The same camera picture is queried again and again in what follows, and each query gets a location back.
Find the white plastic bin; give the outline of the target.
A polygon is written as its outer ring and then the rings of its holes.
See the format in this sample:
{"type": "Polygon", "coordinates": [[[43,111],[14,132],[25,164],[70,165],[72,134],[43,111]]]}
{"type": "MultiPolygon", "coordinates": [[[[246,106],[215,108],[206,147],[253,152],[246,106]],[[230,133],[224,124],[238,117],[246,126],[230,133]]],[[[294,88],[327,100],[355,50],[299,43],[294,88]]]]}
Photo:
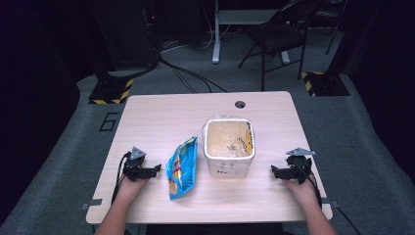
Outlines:
{"type": "Polygon", "coordinates": [[[216,178],[246,177],[255,156],[252,123],[242,117],[212,116],[202,130],[209,174],[216,178]]]}

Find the person's left hand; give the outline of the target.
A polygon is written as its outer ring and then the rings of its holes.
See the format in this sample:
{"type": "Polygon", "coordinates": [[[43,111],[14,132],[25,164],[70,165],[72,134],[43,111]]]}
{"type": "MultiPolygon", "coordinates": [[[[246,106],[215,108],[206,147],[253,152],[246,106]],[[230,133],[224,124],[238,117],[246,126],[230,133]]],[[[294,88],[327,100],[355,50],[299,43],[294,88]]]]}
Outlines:
{"type": "Polygon", "coordinates": [[[137,197],[139,191],[149,182],[149,179],[138,179],[133,181],[123,175],[118,184],[118,192],[115,200],[117,202],[131,204],[137,197]]]}

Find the blue snack bag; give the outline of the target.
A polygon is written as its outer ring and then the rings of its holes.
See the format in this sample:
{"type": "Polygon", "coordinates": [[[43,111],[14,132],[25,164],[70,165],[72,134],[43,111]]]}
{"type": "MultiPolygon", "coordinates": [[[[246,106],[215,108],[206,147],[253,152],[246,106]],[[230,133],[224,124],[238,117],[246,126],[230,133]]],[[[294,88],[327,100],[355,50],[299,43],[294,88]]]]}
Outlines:
{"type": "Polygon", "coordinates": [[[193,136],[179,145],[167,162],[166,176],[169,199],[176,200],[192,190],[196,180],[198,137],[193,136]]]}

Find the white desk frame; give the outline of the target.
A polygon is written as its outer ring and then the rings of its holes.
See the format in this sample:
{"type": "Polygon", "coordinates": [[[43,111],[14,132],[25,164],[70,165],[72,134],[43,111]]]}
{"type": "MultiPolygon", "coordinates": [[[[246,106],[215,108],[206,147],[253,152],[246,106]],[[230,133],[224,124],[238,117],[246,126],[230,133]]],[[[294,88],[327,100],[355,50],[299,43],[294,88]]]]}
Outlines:
{"type": "Polygon", "coordinates": [[[211,62],[217,65],[220,60],[220,27],[222,25],[249,25],[267,22],[275,13],[271,10],[221,10],[219,0],[214,0],[214,47],[211,62]]]}

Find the black folding chair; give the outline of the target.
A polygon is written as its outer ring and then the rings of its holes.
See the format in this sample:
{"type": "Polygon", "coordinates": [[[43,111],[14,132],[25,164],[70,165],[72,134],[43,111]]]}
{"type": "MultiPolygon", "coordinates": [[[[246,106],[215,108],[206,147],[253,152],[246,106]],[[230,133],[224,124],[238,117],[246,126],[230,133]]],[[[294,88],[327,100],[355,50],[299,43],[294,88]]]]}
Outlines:
{"type": "Polygon", "coordinates": [[[300,64],[297,76],[297,79],[300,79],[309,25],[321,5],[322,0],[290,0],[267,22],[245,27],[245,33],[253,42],[253,46],[239,64],[239,68],[247,58],[259,55],[261,90],[265,88],[265,75],[268,72],[295,63],[300,64]],[[266,67],[266,56],[275,57],[277,54],[297,48],[300,48],[300,57],[297,60],[272,69],[266,67]]]}

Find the grey table bracket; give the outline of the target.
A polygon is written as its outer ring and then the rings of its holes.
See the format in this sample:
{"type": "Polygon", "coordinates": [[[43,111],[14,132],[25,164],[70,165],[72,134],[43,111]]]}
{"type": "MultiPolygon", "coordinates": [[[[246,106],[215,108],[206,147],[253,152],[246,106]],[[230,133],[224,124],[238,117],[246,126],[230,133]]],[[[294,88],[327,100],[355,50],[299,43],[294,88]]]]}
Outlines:
{"type": "Polygon", "coordinates": [[[88,210],[90,207],[93,206],[100,206],[102,204],[102,199],[91,199],[89,202],[87,203],[83,203],[80,207],[80,209],[82,211],[86,211],[88,210]]]}
{"type": "Polygon", "coordinates": [[[322,198],[322,205],[329,205],[335,209],[338,209],[340,207],[340,204],[338,203],[338,201],[331,200],[329,198],[322,198]]]}

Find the person's right hand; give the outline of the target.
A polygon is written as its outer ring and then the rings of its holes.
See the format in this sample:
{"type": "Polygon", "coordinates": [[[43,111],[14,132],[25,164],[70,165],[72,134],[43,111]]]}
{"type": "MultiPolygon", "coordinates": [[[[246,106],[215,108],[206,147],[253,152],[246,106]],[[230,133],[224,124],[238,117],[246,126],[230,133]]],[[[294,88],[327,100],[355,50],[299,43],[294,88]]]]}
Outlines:
{"type": "Polygon", "coordinates": [[[283,184],[291,190],[295,200],[303,209],[319,207],[313,186],[314,183],[315,177],[313,174],[311,174],[309,179],[305,180],[302,184],[297,184],[291,180],[283,180],[283,184]]]}

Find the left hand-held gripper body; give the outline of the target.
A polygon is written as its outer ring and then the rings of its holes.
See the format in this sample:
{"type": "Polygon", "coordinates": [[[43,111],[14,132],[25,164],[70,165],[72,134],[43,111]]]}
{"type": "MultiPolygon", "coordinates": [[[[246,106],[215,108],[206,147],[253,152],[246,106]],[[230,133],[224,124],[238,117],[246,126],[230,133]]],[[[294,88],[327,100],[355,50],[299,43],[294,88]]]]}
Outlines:
{"type": "Polygon", "coordinates": [[[122,173],[130,180],[149,179],[153,176],[151,168],[142,167],[146,153],[140,149],[133,147],[132,150],[125,154],[126,161],[124,163],[122,173]]]}

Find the black striped stand base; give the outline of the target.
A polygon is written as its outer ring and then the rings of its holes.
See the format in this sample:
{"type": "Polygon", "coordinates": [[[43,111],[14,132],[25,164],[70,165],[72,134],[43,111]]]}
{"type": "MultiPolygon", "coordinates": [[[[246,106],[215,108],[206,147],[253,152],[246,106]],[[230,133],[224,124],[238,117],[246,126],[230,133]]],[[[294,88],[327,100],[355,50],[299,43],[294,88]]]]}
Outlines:
{"type": "Polygon", "coordinates": [[[90,104],[121,104],[123,103],[133,84],[134,76],[112,75],[107,71],[99,71],[96,74],[97,83],[90,94],[88,101],[90,104]]]}
{"type": "Polygon", "coordinates": [[[322,71],[303,72],[301,78],[311,97],[348,96],[349,92],[339,76],[329,76],[322,71]]]}

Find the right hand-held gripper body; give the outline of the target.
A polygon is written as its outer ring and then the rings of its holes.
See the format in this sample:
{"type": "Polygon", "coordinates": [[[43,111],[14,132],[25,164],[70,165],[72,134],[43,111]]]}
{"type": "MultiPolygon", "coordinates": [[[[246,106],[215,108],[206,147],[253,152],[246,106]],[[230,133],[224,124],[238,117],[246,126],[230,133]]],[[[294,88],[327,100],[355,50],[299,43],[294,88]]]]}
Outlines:
{"type": "Polygon", "coordinates": [[[289,167],[278,168],[277,177],[286,180],[296,179],[299,184],[302,184],[305,180],[309,180],[309,175],[312,173],[312,160],[307,156],[314,154],[314,151],[303,148],[295,148],[287,152],[288,157],[286,158],[286,162],[289,167]]]}

